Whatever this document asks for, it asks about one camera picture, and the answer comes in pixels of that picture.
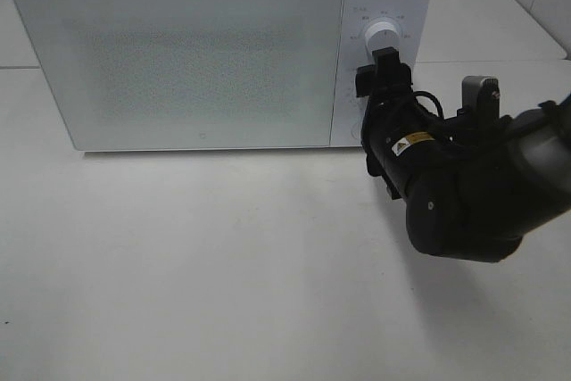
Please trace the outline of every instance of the white microwave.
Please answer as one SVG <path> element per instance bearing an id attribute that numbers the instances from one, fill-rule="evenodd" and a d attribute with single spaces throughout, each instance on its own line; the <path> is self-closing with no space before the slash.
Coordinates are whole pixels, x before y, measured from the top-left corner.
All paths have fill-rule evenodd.
<path id="1" fill-rule="evenodd" d="M 14 0 L 81 151 L 360 144 L 358 67 L 428 0 Z"/>

